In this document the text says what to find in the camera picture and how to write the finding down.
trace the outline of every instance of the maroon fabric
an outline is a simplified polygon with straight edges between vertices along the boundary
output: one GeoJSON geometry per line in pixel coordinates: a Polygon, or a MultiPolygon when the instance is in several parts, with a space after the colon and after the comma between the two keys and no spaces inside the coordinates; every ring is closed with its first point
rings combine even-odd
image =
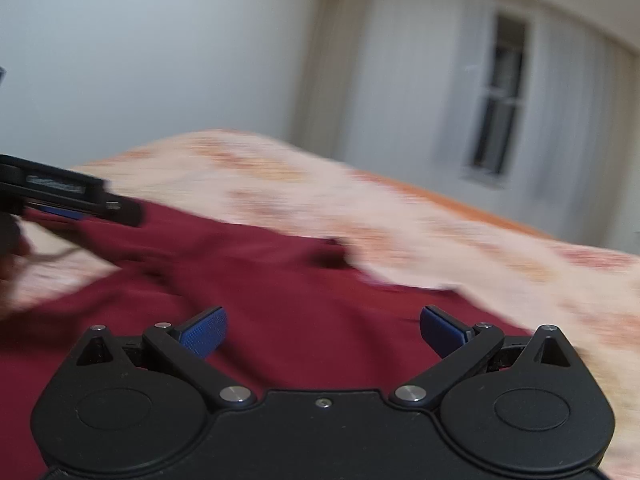
{"type": "MultiPolygon", "coordinates": [[[[473,324],[523,330],[455,292],[380,285],[345,261],[334,240],[198,218],[145,203],[140,228],[98,219],[77,230],[121,270],[78,292],[0,322],[0,456],[3,478],[34,479],[44,464],[31,438],[38,395],[91,324],[139,335],[221,305],[228,335],[208,361],[259,394],[266,388],[380,388],[388,392],[437,362],[418,316],[436,304],[473,324]]],[[[49,216],[33,214],[47,224],[49,216]]]]}

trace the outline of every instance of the red cloth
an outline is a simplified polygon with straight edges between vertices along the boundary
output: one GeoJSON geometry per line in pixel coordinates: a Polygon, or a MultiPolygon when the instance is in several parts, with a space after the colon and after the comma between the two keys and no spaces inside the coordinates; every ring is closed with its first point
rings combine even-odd
{"type": "Polygon", "coordinates": [[[377,284],[348,266],[334,240],[216,222],[152,203],[145,209],[139,228],[98,219],[58,222],[121,270],[0,322],[3,478],[34,479],[44,471],[31,409],[91,324],[139,335],[155,322],[179,324],[221,305],[228,334],[208,361],[259,394],[270,387],[388,392],[438,360],[420,338],[425,304],[469,324],[490,321],[524,333],[455,292],[377,284]]]}

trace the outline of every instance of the window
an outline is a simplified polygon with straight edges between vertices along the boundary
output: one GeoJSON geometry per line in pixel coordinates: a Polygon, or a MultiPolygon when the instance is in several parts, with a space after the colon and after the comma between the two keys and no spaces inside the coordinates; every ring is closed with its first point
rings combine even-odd
{"type": "Polygon", "coordinates": [[[491,79],[484,92],[484,117],[471,165],[483,173],[501,175],[520,110],[527,23],[498,14],[491,79]]]}

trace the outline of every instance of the black robotic gripper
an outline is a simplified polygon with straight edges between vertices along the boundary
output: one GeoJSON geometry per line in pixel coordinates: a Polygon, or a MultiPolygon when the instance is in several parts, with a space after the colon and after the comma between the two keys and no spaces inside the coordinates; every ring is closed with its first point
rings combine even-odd
{"type": "Polygon", "coordinates": [[[31,431],[45,480],[604,479],[614,417],[560,329],[504,336],[434,306],[442,357],[378,391],[275,390],[257,399],[202,359],[226,315],[142,336],[88,329],[43,391],[31,431]]]}

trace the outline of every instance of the floral pattern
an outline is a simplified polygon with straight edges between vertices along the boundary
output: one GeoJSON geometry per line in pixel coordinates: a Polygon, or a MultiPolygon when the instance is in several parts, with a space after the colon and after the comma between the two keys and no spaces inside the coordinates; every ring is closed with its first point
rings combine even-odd
{"type": "MultiPolygon", "coordinates": [[[[340,238],[351,262],[377,280],[454,287],[521,326],[560,326],[616,412],[604,471],[640,479],[638,257],[501,228],[485,214],[245,132],[184,134],[76,170],[194,214],[340,238]]],[[[5,296],[5,315],[113,271],[36,226],[25,229],[36,255],[5,296]]]]}

